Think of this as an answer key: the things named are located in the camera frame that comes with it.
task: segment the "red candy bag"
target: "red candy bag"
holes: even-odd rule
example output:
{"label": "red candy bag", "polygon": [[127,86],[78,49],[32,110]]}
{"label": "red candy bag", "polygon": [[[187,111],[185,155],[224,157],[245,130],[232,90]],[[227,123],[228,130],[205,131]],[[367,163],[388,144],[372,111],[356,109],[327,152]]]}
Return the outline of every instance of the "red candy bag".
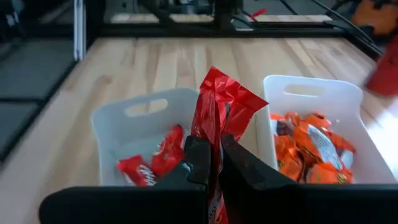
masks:
{"label": "red candy bag", "polygon": [[200,85],[191,134],[208,139],[212,146],[209,223],[228,223],[218,185],[218,174],[223,167],[221,137],[233,134],[238,141],[253,114],[265,105],[267,102],[215,67],[210,68]]}
{"label": "red candy bag", "polygon": [[152,170],[158,177],[168,174],[184,158],[184,130],[175,125],[158,145],[158,151],[152,156]]}
{"label": "red candy bag", "polygon": [[117,167],[128,182],[134,182],[137,186],[147,187],[156,184],[156,176],[141,155],[120,160]]}

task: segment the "wooden table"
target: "wooden table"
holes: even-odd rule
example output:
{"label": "wooden table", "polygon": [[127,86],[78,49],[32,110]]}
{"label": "wooden table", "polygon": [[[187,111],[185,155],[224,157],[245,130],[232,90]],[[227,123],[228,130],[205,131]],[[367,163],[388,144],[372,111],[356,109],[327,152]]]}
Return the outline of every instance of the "wooden table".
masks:
{"label": "wooden table", "polygon": [[[262,20],[324,18],[264,16]],[[198,88],[212,65],[262,96],[261,80],[270,74],[362,86],[375,63],[345,39],[99,39],[4,166],[1,223],[37,223],[37,207],[44,196],[69,186],[98,185],[98,153],[90,124],[95,108],[169,88]],[[361,116],[398,177],[398,99],[365,90]],[[241,144],[258,155],[255,122],[251,121]]]}

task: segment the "basket handle hole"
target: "basket handle hole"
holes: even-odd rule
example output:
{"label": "basket handle hole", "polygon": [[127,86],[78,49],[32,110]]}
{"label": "basket handle hole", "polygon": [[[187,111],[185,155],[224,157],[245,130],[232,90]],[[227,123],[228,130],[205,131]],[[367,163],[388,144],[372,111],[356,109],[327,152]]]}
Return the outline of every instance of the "basket handle hole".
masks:
{"label": "basket handle hole", "polygon": [[284,89],[286,94],[301,96],[321,96],[325,89],[320,86],[288,84]]}
{"label": "basket handle hole", "polygon": [[144,114],[160,112],[166,109],[167,105],[168,102],[166,99],[152,100],[147,103],[139,103],[136,105],[131,105],[130,107],[124,110],[124,113],[128,117],[135,117]]}

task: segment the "white plastic bin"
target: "white plastic bin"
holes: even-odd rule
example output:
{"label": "white plastic bin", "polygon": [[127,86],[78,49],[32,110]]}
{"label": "white plastic bin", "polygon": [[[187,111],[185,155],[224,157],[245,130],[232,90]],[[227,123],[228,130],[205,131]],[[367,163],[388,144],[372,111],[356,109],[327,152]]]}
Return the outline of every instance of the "white plastic bin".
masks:
{"label": "white plastic bin", "polygon": [[[141,154],[150,164],[157,145],[179,124],[190,134],[198,93],[188,88],[138,96],[129,100],[110,103],[96,109],[91,115],[99,150],[100,185],[127,185],[116,163]],[[167,106],[153,113],[130,116],[128,109],[137,105],[165,99]]]}
{"label": "white plastic bin", "polygon": [[369,137],[359,115],[363,93],[360,88],[339,80],[270,75],[263,81],[264,99],[269,102],[257,116],[260,158],[277,169],[270,113],[289,111],[301,116],[310,112],[326,115],[333,132],[351,141],[356,148],[352,171],[354,183],[394,183],[390,168]]}

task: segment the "black frame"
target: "black frame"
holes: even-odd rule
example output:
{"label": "black frame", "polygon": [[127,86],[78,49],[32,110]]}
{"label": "black frame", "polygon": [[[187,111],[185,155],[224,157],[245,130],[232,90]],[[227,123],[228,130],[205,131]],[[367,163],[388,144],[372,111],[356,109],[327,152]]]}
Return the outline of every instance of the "black frame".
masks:
{"label": "black frame", "polygon": [[[345,22],[342,25],[336,25],[333,22],[249,22],[248,27],[252,30],[236,30],[231,20],[235,13],[241,9],[242,2],[239,0],[217,0],[215,1],[214,19],[212,22],[189,22],[177,23],[170,18],[170,14],[156,8],[150,0],[139,0],[146,9],[153,13],[159,23],[144,24],[105,24],[101,19],[104,15],[104,0],[85,0],[87,11],[87,48],[98,37],[204,37],[204,38],[321,38],[336,37],[344,38],[357,46],[362,52],[376,60],[382,55],[382,51],[372,42],[372,40],[358,27],[344,19],[337,12],[324,6],[317,0],[311,0],[320,7],[326,9],[328,14],[337,16]],[[285,0],[282,4],[292,12],[297,14]],[[54,37],[73,37],[73,25],[41,25],[26,26],[27,38],[54,38]],[[4,162],[8,154],[12,151],[20,138],[26,133],[31,124],[35,121],[41,111],[46,107],[53,95],[57,92],[63,81],[73,70],[76,62],[71,62],[65,73],[58,82],[53,85],[51,91],[44,99],[32,98],[0,98],[0,103],[36,103],[38,108],[27,119],[24,125],[18,130],[14,137],[8,142],[4,153],[0,154],[0,163]]]}

